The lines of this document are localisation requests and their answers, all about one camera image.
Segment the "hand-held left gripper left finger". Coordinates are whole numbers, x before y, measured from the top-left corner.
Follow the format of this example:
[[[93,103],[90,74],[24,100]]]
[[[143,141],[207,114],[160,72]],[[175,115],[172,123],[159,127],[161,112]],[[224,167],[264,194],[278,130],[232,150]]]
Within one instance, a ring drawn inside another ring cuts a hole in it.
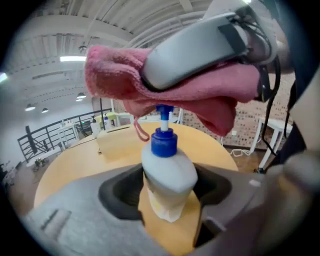
[[[140,164],[64,185],[22,218],[51,256],[166,256],[139,211]]]

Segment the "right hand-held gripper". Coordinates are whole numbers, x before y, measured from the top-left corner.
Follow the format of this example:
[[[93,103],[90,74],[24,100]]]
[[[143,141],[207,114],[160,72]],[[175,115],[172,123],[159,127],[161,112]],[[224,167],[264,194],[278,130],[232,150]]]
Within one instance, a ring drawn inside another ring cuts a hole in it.
[[[247,54],[257,65],[257,102],[272,96],[267,67],[278,52],[272,14],[265,4],[241,4],[193,23],[157,45],[141,68],[141,81],[151,91],[165,91],[210,67]]]

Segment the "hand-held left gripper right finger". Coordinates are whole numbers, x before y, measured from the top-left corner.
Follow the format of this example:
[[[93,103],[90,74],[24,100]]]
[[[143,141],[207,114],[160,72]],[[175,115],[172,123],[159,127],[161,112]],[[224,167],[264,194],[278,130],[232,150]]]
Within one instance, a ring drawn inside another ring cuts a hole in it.
[[[195,256],[261,256],[285,241],[310,208],[310,194],[282,166],[267,174],[196,164],[200,215]]]

